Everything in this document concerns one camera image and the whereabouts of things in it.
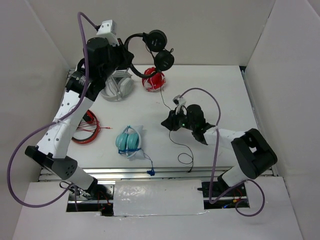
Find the aluminium rail frame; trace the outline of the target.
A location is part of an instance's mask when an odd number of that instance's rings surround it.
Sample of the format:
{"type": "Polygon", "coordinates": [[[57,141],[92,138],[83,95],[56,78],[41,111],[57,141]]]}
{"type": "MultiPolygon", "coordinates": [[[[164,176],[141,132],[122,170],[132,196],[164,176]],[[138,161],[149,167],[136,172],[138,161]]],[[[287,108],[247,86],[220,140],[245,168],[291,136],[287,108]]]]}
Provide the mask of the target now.
{"type": "Polygon", "coordinates": [[[209,178],[212,173],[210,167],[86,168],[84,171],[101,181],[209,178]]]}

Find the black wired headphones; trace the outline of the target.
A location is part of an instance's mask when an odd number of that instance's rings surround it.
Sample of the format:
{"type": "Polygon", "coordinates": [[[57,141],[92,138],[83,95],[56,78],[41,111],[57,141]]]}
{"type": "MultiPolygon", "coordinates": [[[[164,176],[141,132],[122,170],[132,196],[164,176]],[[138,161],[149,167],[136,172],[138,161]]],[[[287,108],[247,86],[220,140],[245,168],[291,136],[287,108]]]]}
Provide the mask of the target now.
{"type": "MultiPolygon", "coordinates": [[[[145,44],[147,51],[151,54],[153,59],[153,67],[155,67],[156,73],[163,73],[169,70],[175,62],[175,58],[172,54],[173,50],[167,50],[168,43],[167,36],[161,30],[155,29],[149,33],[135,33],[130,35],[125,41],[124,46],[129,48],[130,41],[133,38],[141,38],[145,44]]],[[[139,78],[147,79],[153,77],[156,73],[146,75],[137,70],[134,64],[129,66],[130,70],[139,78]]]]}

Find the white foil-covered panel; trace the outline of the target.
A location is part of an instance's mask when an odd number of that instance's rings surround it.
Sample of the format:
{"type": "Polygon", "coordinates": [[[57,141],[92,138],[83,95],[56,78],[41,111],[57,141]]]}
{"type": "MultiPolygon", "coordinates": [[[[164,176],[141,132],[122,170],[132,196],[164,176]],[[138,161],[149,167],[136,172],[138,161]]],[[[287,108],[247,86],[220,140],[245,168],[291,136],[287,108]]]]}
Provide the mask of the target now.
{"type": "Polygon", "coordinates": [[[117,181],[113,213],[130,216],[187,216],[205,212],[200,180],[117,181]]]}

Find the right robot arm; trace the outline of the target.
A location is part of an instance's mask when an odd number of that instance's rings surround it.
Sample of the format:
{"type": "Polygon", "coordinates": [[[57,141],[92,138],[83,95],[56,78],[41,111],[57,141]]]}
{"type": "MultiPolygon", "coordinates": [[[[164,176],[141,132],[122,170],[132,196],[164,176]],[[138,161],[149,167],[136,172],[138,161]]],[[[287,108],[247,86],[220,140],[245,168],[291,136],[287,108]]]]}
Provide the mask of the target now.
{"type": "Polygon", "coordinates": [[[196,141],[204,145],[215,145],[232,150],[237,163],[217,178],[217,189],[223,196],[230,195],[235,185],[248,179],[255,180],[278,162],[277,155],[260,131],[233,131],[217,128],[206,121],[201,107],[189,105],[186,111],[171,110],[161,125],[169,131],[181,128],[191,131],[196,141]]]}

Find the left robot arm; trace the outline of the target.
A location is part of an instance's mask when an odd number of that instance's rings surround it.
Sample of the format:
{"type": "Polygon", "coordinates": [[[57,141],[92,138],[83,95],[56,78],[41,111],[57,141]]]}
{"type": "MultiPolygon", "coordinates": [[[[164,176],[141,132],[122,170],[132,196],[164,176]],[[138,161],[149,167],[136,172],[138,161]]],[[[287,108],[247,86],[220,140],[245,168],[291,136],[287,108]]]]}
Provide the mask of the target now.
{"type": "Polygon", "coordinates": [[[27,146],[25,154],[62,180],[75,184],[81,195],[91,200],[98,195],[98,181],[67,155],[68,147],[83,116],[105,88],[107,78],[116,70],[129,68],[134,55],[121,41],[113,46],[101,37],[89,39],[86,50],[88,67],[84,59],[79,61],[66,83],[54,124],[35,146],[27,146]]]}

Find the teal white headphones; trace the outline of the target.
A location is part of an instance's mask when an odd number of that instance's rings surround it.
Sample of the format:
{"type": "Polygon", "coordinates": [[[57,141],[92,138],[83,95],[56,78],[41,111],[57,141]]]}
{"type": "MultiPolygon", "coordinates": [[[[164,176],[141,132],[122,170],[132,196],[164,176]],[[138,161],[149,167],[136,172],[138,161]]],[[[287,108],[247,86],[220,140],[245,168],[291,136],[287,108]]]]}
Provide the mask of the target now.
{"type": "Polygon", "coordinates": [[[143,125],[127,125],[115,139],[118,154],[125,156],[129,161],[149,160],[151,167],[146,173],[153,177],[155,169],[152,159],[145,153],[142,146],[143,125]]]}

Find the red black headphones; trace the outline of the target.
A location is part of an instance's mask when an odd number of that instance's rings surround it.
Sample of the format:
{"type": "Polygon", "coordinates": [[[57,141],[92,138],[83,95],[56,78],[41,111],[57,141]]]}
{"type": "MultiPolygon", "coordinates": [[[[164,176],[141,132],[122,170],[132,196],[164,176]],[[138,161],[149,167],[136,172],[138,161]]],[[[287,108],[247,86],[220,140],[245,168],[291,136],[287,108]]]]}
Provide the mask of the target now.
{"type": "Polygon", "coordinates": [[[97,116],[89,109],[83,115],[71,140],[78,145],[87,145],[98,137],[101,130],[111,129],[109,126],[101,126],[97,116]]]}

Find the red wrapped headphones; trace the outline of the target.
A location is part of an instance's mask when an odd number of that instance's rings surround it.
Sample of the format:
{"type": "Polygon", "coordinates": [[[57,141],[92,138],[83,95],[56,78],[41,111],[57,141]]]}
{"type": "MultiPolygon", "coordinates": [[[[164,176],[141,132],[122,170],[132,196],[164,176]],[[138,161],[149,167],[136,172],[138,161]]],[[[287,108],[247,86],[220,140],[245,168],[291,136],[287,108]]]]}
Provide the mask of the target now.
{"type": "Polygon", "coordinates": [[[155,67],[150,67],[144,72],[145,75],[155,73],[155,75],[150,78],[142,79],[142,86],[147,92],[159,92],[167,82],[165,75],[163,73],[156,72],[155,69],[155,67]]]}

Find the grey white headphones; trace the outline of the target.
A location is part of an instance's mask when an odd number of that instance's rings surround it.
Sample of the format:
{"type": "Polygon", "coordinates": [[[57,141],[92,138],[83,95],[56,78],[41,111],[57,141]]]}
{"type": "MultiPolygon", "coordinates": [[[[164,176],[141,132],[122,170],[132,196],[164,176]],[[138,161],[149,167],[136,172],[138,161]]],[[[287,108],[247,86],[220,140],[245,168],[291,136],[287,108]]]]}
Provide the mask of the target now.
{"type": "Polygon", "coordinates": [[[128,70],[115,71],[106,81],[100,95],[109,102],[125,99],[134,89],[134,80],[128,70]]]}

